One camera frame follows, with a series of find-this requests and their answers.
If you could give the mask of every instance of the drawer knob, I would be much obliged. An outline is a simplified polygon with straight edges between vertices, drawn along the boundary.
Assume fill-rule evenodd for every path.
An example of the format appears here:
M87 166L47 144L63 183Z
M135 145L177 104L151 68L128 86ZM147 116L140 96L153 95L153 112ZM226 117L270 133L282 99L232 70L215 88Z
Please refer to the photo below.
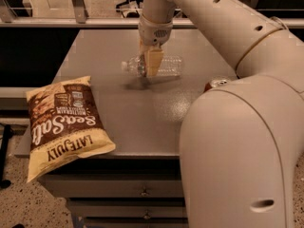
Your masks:
M143 218L144 219L151 219L148 211L145 212L145 215L143 216Z
M142 197L148 197L150 194L146 191L146 188L144 187L142 192L141 192L141 196Z

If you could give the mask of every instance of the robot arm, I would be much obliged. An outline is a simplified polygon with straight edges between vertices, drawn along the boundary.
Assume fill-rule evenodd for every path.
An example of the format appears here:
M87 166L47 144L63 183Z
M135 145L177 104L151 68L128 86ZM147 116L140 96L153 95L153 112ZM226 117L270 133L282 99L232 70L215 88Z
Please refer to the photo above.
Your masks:
M145 45L169 39L176 5L243 78L201 95L183 121L190 227L294 227L294 168L304 150L303 42L238 0L144 0Z

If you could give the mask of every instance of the cabinet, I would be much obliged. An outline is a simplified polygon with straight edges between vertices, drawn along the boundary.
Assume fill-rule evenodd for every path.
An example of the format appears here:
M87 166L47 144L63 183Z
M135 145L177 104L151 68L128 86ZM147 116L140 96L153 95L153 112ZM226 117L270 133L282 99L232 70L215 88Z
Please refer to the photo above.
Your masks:
M187 228L179 160L85 159L39 179L86 225Z

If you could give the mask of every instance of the brown bag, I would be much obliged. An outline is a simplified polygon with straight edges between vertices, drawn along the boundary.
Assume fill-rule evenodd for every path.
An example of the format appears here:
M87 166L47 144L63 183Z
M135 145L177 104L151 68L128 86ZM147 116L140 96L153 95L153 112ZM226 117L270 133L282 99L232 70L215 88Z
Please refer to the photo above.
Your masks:
M90 77L27 92L31 150L28 182L78 158L115 149L91 92Z

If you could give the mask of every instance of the soda can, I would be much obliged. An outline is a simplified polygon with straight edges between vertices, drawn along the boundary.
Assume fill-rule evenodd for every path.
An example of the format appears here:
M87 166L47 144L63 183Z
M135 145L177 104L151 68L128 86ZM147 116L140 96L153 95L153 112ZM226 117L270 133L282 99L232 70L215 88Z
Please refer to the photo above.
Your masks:
M231 82L231 79L226 76L215 77L206 84L204 92L215 87L225 86L229 82Z

